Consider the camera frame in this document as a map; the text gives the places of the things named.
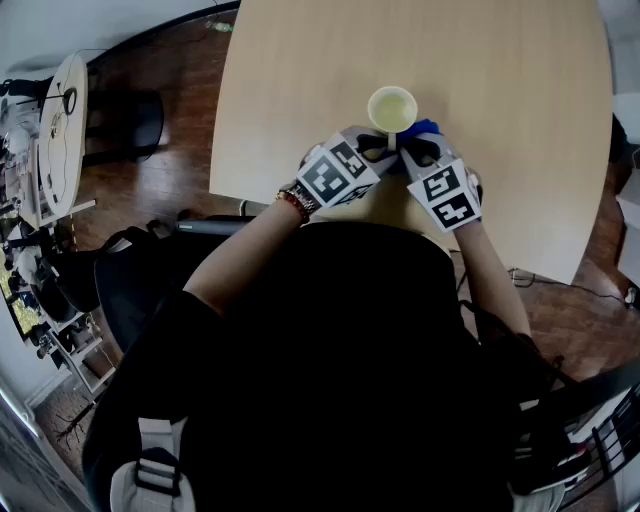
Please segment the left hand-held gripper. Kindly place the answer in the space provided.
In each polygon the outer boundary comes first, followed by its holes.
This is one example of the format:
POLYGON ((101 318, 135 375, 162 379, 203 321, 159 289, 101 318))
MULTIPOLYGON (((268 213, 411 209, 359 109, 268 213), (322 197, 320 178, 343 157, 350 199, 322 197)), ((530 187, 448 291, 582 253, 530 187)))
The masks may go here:
POLYGON ((383 173, 397 171, 398 154, 387 146, 386 133, 348 127, 314 147, 296 179, 320 208, 348 204, 363 197, 383 173))

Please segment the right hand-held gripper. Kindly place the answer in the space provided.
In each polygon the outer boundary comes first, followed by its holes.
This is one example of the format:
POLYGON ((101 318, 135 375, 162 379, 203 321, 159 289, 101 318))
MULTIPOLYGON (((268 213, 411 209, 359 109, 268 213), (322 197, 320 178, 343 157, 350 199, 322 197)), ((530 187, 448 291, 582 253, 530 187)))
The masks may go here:
POLYGON ((442 134, 417 135, 424 152, 400 149, 410 177, 408 191, 438 228, 454 231, 482 215, 482 185, 478 175, 453 152, 442 134), (442 154, 439 159, 429 154, 442 154))

